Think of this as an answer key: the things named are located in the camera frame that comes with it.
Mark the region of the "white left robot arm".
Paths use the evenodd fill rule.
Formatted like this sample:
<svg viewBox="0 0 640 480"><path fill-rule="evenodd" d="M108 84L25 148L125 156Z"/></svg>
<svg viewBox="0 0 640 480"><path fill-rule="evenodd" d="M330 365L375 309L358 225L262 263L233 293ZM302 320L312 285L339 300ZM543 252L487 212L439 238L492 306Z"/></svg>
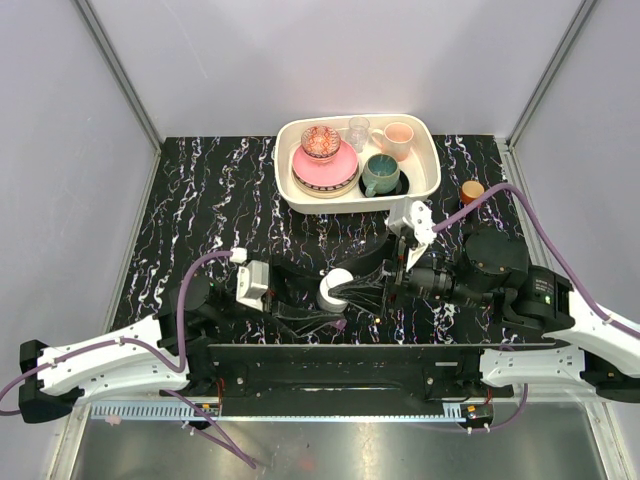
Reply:
<svg viewBox="0 0 640 480"><path fill-rule="evenodd" d="M295 305L288 286L296 282L311 289L326 285L288 261L248 260L243 249L207 254L155 314L74 344L23 343L18 413L25 423L39 424L114 397L176 391L204 406L209 399L242 396L248 366L219 357L223 336L237 324L272 324L292 337L345 325L342 304L322 310Z"/></svg>

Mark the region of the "pink weekly pill organizer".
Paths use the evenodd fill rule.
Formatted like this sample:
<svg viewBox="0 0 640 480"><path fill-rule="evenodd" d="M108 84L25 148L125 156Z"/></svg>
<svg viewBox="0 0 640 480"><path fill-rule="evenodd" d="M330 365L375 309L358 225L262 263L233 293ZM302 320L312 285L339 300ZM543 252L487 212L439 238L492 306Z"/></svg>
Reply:
<svg viewBox="0 0 640 480"><path fill-rule="evenodd" d="M346 324L347 321L345 319L336 320L330 323L330 325L337 330L343 330L346 327Z"/></svg>

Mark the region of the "white pill bottle blue label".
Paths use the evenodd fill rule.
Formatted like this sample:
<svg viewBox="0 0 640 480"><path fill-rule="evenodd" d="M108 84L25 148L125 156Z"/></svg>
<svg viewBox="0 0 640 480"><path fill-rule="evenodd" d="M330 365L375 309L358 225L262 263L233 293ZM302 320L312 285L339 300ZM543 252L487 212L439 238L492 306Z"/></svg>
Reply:
<svg viewBox="0 0 640 480"><path fill-rule="evenodd" d="M323 311L330 313L342 313L347 308L348 303L344 300L332 297L329 294L330 287L330 282L327 279L323 279L320 282L316 295L317 304Z"/></svg>

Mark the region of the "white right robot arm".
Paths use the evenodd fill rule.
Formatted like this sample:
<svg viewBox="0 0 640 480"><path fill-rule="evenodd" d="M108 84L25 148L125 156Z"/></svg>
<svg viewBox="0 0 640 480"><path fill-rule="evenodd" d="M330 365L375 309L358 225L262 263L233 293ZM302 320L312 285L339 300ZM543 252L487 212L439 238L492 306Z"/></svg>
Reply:
<svg viewBox="0 0 640 480"><path fill-rule="evenodd" d="M396 236L374 254L331 270L321 281L319 306L348 307L383 317L409 298L488 308L494 321L516 333L558 341L550 349L485 349L478 362L454 371L466 396L488 386L572 384L591 387L607 400L639 400L639 332L630 324L596 317L565 277L531 262L525 242L492 229L466 236L451 261L411 249Z"/></svg>

